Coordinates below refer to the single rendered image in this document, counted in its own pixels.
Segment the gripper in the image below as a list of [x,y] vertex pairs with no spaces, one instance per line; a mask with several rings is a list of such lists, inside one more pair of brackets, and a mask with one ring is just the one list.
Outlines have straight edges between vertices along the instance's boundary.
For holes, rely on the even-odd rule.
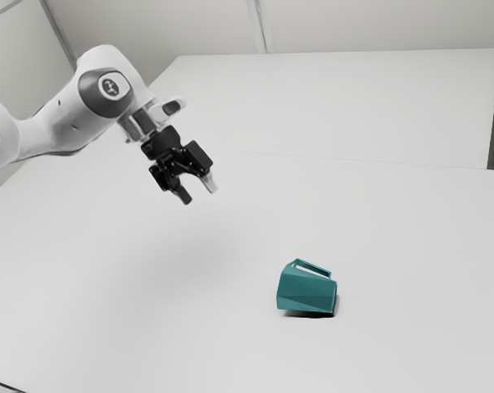
[[181,174],[199,178],[210,194],[217,192],[218,186],[211,172],[212,159],[195,140],[183,146],[179,133],[172,125],[152,132],[141,145],[141,150],[153,161],[149,172],[159,187],[165,192],[173,192],[184,205],[190,204],[193,199],[180,182]]

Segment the teal faceted mug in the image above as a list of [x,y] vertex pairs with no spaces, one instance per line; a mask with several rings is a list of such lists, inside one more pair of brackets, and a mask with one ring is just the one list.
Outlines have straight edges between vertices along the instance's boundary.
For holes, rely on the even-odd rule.
[[283,267],[275,302],[279,310],[334,316],[337,295],[329,270],[296,258]]

